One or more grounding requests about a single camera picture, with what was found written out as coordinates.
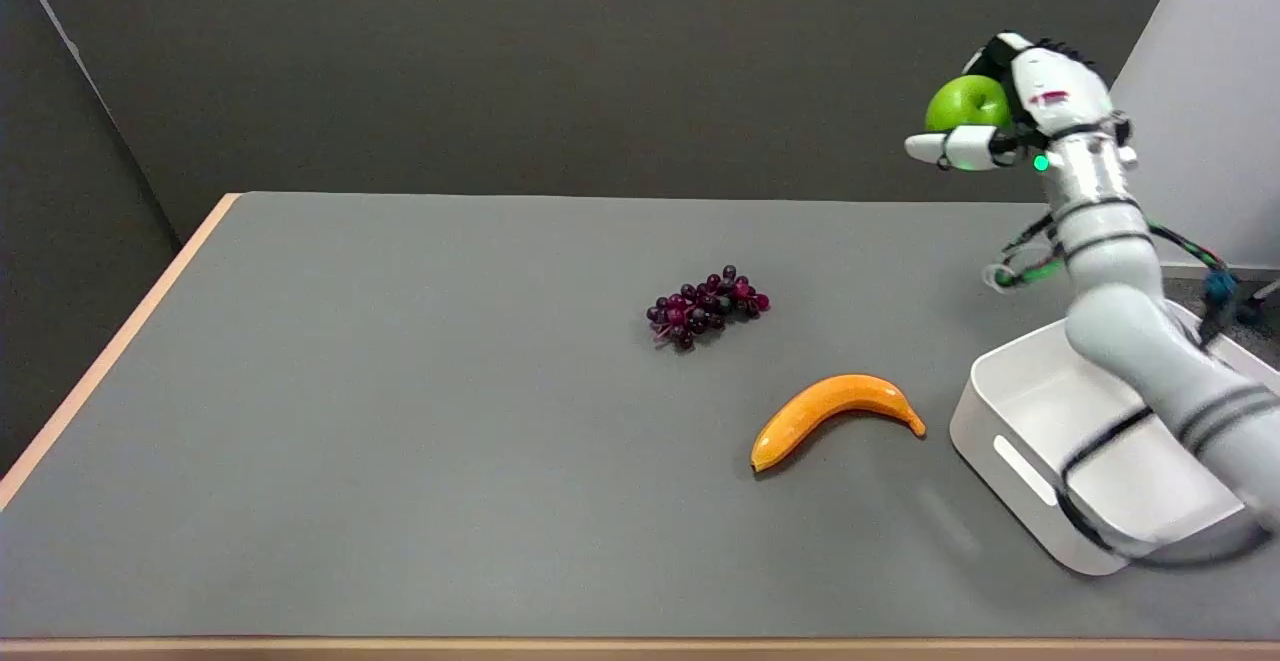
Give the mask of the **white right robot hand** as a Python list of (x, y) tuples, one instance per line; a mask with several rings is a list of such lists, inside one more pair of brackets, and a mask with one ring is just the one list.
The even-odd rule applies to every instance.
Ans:
[(1132, 122), (1092, 63), (1065, 42), (1011, 31), (993, 36), (934, 94), (924, 124), (905, 138), (905, 152), (945, 170), (987, 172), (1032, 158), (1046, 172), (1065, 155), (1057, 146), (1078, 136), (1106, 135), (1124, 163), (1137, 159)]

